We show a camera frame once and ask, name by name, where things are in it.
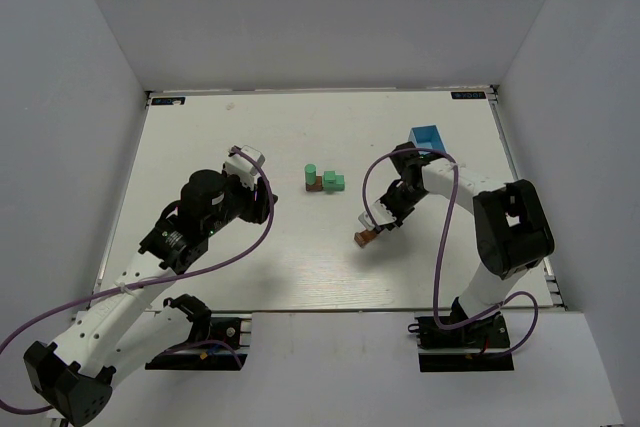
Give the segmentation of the green small block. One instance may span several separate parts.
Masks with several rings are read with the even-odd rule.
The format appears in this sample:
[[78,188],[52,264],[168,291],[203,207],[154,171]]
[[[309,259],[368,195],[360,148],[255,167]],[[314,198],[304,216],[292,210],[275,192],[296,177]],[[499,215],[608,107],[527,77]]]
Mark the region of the green small block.
[[306,164],[304,167],[305,184],[308,186],[314,185],[317,179],[316,166],[312,163]]

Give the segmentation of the green long block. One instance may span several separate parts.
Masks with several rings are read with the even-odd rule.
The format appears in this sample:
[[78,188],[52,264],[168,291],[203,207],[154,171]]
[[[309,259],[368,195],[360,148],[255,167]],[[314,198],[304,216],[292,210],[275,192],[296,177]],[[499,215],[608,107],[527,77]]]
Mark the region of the green long block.
[[324,185],[335,185],[336,184],[336,172],[335,171],[325,171],[322,176],[322,182]]

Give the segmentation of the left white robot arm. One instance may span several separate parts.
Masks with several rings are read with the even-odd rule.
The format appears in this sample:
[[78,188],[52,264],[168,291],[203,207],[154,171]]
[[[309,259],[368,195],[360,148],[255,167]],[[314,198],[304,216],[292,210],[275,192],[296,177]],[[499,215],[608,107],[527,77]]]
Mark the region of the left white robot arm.
[[73,426],[95,419],[123,372],[113,357],[122,337],[207,252],[214,234],[236,219],[264,223],[275,200],[255,166],[227,161],[222,171],[193,173],[140,242],[114,294],[51,342],[27,348],[23,359],[35,392]]

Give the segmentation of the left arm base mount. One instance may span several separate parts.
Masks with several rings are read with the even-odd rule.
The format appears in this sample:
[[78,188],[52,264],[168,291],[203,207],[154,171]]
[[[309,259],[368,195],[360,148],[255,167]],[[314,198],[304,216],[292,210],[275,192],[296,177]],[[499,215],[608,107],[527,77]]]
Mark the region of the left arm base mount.
[[190,333],[146,363],[147,371],[239,372],[244,367],[251,343],[250,315],[212,315],[209,327]]

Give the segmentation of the blue plastic box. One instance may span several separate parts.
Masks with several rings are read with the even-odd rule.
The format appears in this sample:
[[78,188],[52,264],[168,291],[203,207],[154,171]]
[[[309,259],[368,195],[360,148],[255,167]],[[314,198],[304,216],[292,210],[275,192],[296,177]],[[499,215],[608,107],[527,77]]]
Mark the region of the blue plastic box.
[[408,141],[418,148],[445,152],[446,148],[436,125],[412,127],[409,132]]

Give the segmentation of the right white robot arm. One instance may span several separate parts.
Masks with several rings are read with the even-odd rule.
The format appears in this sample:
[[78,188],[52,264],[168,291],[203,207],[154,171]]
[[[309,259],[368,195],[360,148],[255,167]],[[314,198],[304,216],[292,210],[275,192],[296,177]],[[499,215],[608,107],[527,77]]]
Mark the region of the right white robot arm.
[[456,162],[444,151],[411,142],[387,154],[398,174],[359,220],[369,235],[399,228],[428,195],[448,201],[444,229],[455,208],[472,215],[480,263],[452,305],[448,317],[433,316],[444,333],[467,334],[493,319],[518,297],[514,287],[555,249],[535,186],[528,180],[494,181]]

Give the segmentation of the brown cube block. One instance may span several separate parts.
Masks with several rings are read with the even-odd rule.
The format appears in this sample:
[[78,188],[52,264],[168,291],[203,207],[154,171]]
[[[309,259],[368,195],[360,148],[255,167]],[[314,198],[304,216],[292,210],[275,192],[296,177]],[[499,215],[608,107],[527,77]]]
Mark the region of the brown cube block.
[[316,182],[314,184],[306,184],[305,189],[307,192],[320,192],[324,190],[322,181]]

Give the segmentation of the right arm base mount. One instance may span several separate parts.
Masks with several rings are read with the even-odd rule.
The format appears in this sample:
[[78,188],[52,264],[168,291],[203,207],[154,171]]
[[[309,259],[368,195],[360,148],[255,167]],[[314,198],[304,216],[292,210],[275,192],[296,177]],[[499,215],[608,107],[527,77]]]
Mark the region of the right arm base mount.
[[514,370],[507,325],[501,313],[456,330],[441,330],[431,316],[407,327],[417,340],[422,373],[509,372]]

